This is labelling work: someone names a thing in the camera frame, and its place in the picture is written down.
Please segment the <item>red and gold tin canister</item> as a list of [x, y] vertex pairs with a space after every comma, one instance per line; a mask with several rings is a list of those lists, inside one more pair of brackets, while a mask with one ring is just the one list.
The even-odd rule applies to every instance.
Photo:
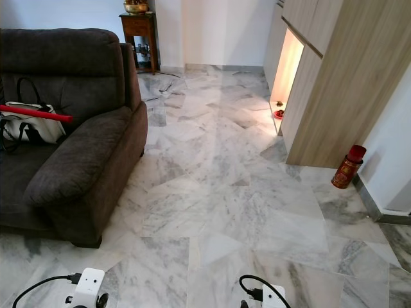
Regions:
[[362, 166], [363, 158], [366, 153], [367, 149], [365, 147], [352, 146], [333, 176], [331, 184], [340, 189], [349, 187], [349, 184], [353, 181], [353, 177], [357, 174], [359, 167]]

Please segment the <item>dark wooden side table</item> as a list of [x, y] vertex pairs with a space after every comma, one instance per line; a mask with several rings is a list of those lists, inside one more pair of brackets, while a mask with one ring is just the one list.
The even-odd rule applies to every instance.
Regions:
[[[134, 47], [133, 53], [136, 69], [139, 73], [149, 73], [150, 71], [152, 74], [156, 74], [161, 70], [161, 65], [159, 65], [157, 23], [155, 15], [153, 13], [121, 13], [119, 18], [121, 19], [121, 28], [123, 28], [127, 44], [131, 44]], [[138, 55], [141, 54], [140, 47], [138, 47], [138, 43], [135, 42], [136, 37], [141, 37], [147, 41], [147, 44], [143, 44], [143, 46], [148, 48], [148, 59], [150, 60], [150, 66], [148, 68], [139, 67], [138, 62], [136, 61]]]

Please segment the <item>long red stick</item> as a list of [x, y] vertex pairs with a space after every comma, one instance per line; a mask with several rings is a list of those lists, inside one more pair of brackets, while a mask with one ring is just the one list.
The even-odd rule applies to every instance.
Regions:
[[42, 112], [37, 110], [29, 110], [20, 107], [10, 107], [6, 105], [0, 106], [0, 111], [2, 112], [13, 112], [13, 114], [22, 114], [32, 117], [40, 117], [44, 119], [50, 119], [54, 121], [64, 121], [65, 123], [70, 123], [73, 120], [73, 116], [53, 114], [52, 112]]

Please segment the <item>light wood cabinet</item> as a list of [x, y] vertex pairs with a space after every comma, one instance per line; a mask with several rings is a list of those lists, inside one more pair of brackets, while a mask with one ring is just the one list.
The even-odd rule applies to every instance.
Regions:
[[411, 0], [265, 0], [264, 74], [286, 164], [335, 168], [411, 65]]

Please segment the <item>brass bowl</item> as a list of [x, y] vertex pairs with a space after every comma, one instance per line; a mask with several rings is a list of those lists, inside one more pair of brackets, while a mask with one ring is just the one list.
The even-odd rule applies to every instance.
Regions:
[[123, 0], [123, 5], [128, 14], [146, 14], [150, 11], [148, 0]]

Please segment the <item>dark grey fabric sofa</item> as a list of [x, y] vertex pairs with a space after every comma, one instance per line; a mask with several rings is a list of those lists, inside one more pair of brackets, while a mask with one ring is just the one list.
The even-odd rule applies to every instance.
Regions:
[[73, 120], [56, 144], [0, 150], [0, 231], [98, 248], [146, 147], [134, 49], [103, 29], [2, 29], [1, 105], [21, 77]]

